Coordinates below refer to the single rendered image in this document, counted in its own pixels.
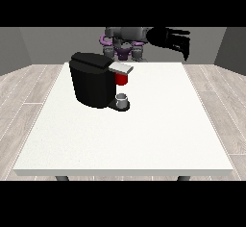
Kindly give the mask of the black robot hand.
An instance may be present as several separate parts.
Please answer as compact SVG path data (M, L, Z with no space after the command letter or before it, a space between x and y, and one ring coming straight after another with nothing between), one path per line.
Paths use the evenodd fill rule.
M184 59L187 60L190 48L189 34L189 31L184 30L153 27L147 32L146 38L148 42L154 46L181 52Z

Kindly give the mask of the pale grey machine lid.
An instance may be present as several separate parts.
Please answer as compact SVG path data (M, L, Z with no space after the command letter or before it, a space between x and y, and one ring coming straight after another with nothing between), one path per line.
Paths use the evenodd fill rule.
M109 66L109 71L121 74L121 75L128 75L134 68L131 65L127 65L124 63L113 62Z

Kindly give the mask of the red pod holder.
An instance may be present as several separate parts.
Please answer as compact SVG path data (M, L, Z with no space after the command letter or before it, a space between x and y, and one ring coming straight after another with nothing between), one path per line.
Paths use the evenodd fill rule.
M115 74L115 83L119 86L124 86L128 83L128 76L116 73Z

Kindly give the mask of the black coffee machine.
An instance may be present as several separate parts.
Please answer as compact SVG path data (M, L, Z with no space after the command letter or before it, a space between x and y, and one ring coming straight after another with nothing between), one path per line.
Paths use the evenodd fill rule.
M130 102L124 109L116 107L115 74L109 66L115 60L100 54L75 53L69 68L76 98L82 104L97 109L111 108L119 112L130 109Z

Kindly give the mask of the small grey cup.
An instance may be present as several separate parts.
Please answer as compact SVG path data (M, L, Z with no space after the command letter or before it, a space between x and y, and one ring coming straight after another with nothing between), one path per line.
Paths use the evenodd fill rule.
M115 96L116 99L116 107L119 109L124 109L128 105L128 97L125 93L118 93Z

